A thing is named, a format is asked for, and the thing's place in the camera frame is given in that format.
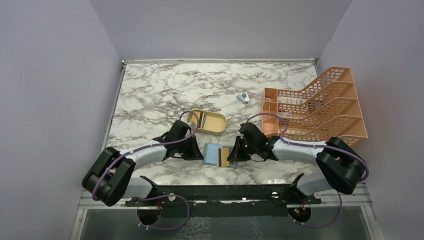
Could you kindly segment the green card holder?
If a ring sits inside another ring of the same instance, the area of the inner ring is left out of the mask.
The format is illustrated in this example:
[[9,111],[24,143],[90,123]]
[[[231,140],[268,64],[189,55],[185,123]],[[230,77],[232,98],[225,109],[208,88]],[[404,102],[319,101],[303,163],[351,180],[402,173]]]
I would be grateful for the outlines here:
[[233,147],[230,145],[222,145],[217,143],[210,143],[206,142],[203,146],[203,165],[209,165],[209,166],[218,166],[218,153],[220,148],[229,148],[229,151],[231,152],[233,150]]

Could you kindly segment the gold card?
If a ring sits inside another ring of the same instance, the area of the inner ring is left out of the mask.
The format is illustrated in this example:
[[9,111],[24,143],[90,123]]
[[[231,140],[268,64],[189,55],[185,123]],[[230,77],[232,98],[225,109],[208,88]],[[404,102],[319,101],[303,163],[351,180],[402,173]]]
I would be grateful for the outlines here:
[[230,155],[230,149],[228,147],[221,147],[217,153],[217,166],[218,167],[229,167],[231,162],[228,160]]

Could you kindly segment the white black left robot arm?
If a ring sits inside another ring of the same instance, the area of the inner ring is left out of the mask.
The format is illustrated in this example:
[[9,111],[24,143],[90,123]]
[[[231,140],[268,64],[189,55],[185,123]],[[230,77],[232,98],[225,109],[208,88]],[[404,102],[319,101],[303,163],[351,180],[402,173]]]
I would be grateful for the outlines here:
[[195,131],[187,123],[176,120],[170,130],[135,149],[119,151],[105,148],[82,180],[82,187],[95,201],[111,207],[123,198],[138,199],[144,205],[157,200],[154,184],[145,177],[132,174],[144,166],[178,155],[183,160],[203,160]]

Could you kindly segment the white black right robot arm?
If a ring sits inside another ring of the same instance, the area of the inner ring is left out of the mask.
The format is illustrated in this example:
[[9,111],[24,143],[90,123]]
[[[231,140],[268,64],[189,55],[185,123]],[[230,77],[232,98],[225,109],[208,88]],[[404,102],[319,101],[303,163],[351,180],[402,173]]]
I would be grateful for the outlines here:
[[267,137],[251,122],[241,124],[239,132],[227,158],[230,162],[245,162],[258,155],[264,161],[293,160],[319,167],[319,172],[301,173],[289,185],[289,199],[296,204],[331,189],[350,195],[368,174],[366,163],[338,137],[320,142]]

